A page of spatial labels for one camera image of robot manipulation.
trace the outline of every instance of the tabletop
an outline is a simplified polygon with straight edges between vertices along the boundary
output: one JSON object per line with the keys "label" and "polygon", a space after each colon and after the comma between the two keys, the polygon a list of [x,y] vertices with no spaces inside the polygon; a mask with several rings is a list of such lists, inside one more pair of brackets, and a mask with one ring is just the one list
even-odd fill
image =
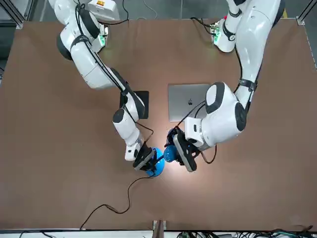
{"label": "tabletop", "polygon": [[[0,229],[79,228],[100,204],[126,209],[128,185],[145,175],[124,160],[112,124],[118,89],[88,87],[56,47],[62,29],[25,22],[15,33],[0,88]],[[163,149],[175,126],[168,84],[234,89],[240,78],[235,53],[221,53],[191,20],[130,21],[109,32],[104,63],[133,90],[150,92],[149,118],[140,120],[155,131],[149,146]],[[219,144],[211,165],[198,157],[194,173],[166,163],[159,177],[131,188],[127,213],[102,208],[84,228],[152,229],[159,219],[169,230],[317,228],[316,76],[304,27],[281,20],[243,133]]]}

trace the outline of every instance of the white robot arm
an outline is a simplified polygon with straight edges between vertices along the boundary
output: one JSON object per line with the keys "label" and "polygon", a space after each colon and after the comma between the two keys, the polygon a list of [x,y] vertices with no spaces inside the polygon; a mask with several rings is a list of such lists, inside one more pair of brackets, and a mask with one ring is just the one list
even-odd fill
{"label": "white robot arm", "polygon": [[91,12],[84,9],[83,0],[80,1],[81,5],[73,0],[50,0],[50,3],[59,21],[65,25],[57,37],[57,47],[61,54],[75,63],[89,87],[104,89],[116,86],[121,91],[125,104],[114,114],[112,122],[126,143],[125,160],[137,160],[133,166],[141,169],[154,155],[136,127],[136,121],[145,114],[143,101],[120,74],[104,65],[93,51],[91,43],[100,33],[99,23]]}
{"label": "white robot arm", "polygon": [[194,159],[200,152],[234,138],[244,130],[258,84],[266,40],[276,23],[279,9],[284,9],[280,7],[281,0],[227,2],[227,19],[217,23],[220,31],[216,39],[213,36],[213,42],[223,52],[230,52],[236,46],[241,78],[234,92],[224,82],[213,84],[206,93],[207,116],[203,119],[187,117],[185,132],[176,127],[169,133],[167,149],[170,145],[176,147],[170,161],[177,160],[189,172],[196,170]]}

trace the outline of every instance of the wire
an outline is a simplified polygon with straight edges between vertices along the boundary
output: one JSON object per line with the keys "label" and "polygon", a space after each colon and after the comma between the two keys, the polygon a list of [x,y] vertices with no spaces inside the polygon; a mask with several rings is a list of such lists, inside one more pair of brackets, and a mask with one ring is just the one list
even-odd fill
{"label": "wire", "polygon": [[123,104],[124,109],[126,110],[126,112],[129,114],[129,116],[132,118],[133,122],[137,125],[140,125],[141,127],[151,131],[151,134],[149,135],[149,137],[144,141],[144,143],[148,142],[148,140],[152,137],[152,135],[154,134],[154,131],[151,128],[146,127],[145,125],[142,125],[141,123],[138,123],[134,120],[134,118],[132,117],[132,115],[130,114],[129,110],[127,109],[127,106],[125,104]]}
{"label": "wire", "polygon": [[210,31],[208,31],[207,27],[210,28],[210,25],[215,24],[215,22],[213,22],[213,23],[211,23],[211,24],[205,24],[202,18],[201,18],[201,20],[199,20],[198,18],[196,18],[196,17],[194,17],[194,16],[191,17],[190,19],[191,19],[191,20],[196,20],[199,24],[203,25],[204,29],[207,31],[208,34],[213,35],[213,33],[211,33]]}
{"label": "wire", "polygon": [[199,107],[204,102],[205,101],[202,101],[201,103],[197,104],[192,110],[190,110],[190,112],[177,124],[177,126],[179,126],[186,119],[186,117],[188,117],[189,114],[193,112],[193,110],[195,110],[197,107]]}
{"label": "wire", "polygon": [[151,131],[151,134],[149,135],[149,137],[144,141],[144,143],[148,142],[148,140],[149,140],[149,139],[152,137],[152,135],[154,134],[154,131],[153,131],[151,128],[148,128],[148,127],[146,127],[145,125],[142,125],[142,124],[140,124],[140,123],[138,123],[138,122],[135,122],[135,123],[138,124],[138,125],[140,125],[141,127],[145,128],[145,129]]}
{"label": "wire", "polygon": [[205,155],[204,155],[204,153],[201,151],[200,152],[201,154],[202,154],[202,157],[203,157],[203,159],[204,159],[204,161],[207,163],[207,164],[211,164],[214,160],[215,160],[215,158],[216,158],[216,155],[217,155],[217,144],[214,146],[214,155],[213,155],[213,159],[209,162],[207,159],[206,159],[206,157],[205,157]]}
{"label": "wire", "polygon": [[198,114],[199,110],[200,110],[201,108],[203,108],[205,105],[206,105],[206,104],[204,103],[204,104],[202,104],[202,105],[197,109],[194,118],[197,117],[197,114]]}
{"label": "wire", "polygon": [[125,20],[123,20],[123,21],[116,22],[116,23],[105,23],[106,25],[118,25],[118,24],[121,24],[123,22],[129,21],[129,12],[124,7],[124,0],[122,0],[122,7],[123,7],[124,11],[127,13],[127,18]]}
{"label": "wire", "polygon": [[22,233],[20,234],[19,238],[21,238],[24,233],[29,233],[29,232],[28,231],[22,231]]}
{"label": "wire", "polygon": [[157,19],[158,13],[157,13],[153,8],[151,8],[150,6],[148,6],[147,3],[145,2],[145,0],[143,0],[143,3],[144,3],[144,5],[145,5],[148,9],[152,10],[152,11],[156,14],[156,16],[155,16],[154,19]]}
{"label": "wire", "polygon": [[48,235],[48,234],[46,234],[45,232],[41,232],[43,235],[45,235],[46,237],[48,237],[48,238],[56,238],[56,237],[54,237],[54,236],[50,236],[50,235]]}
{"label": "wire", "polygon": [[97,208],[95,208],[90,214],[89,214],[89,216],[87,217],[87,219],[84,221],[84,223],[80,226],[80,229],[79,230],[82,230],[83,229],[83,227],[84,227],[84,225],[88,222],[88,220],[90,219],[90,217],[92,216],[92,214],[94,213],[94,212],[96,212],[99,208],[101,208],[101,207],[106,207],[107,209],[109,209],[110,211],[112,211],[112,212],[114,212],[114,213],[116,213],[116,214],[123,214],[123,213],[126,213],[129,209],[130,209],[130,207],[131,207],[131,201],[130,201],[130,193],[129,193],[129,191],[130,191],[130,187],[135,183],[135,182],[137,182],[137,181],[139,181],[139,180],[141,180],[141,179],[150,179],[150,178],[152,178],[154,175],[152,175],[152,176],[150,176],[150,177],[141,177],[141,178],[138,178],[138,179],[136,179],[136,180],[134,180],[130,185],[129,185],[129,187],[128,187],[128,201],[129,201],[129,206],[127,207],[127,209],[125,209],[124,211],[118,211],[118,210],[116,210],[114,207],[112,207],[112,206],[110,206],[110,205],[108,205],[108,204],[102,204],[102,205],[100,205],[100,206],[98,206]]}
{"label": "wire", "polygon": [[[46,234],[44,231],[40,231],[40,232],[41,232],[43,235],[45,235],[46,237],[48,237],[48,238],[56,238],[56,237],[54,237],[54,236],[51,236],[51,235]],[[19,238],[21,238],[24,233],[30,233],[30,231],[23,231],[23,232],[20,234]]]}

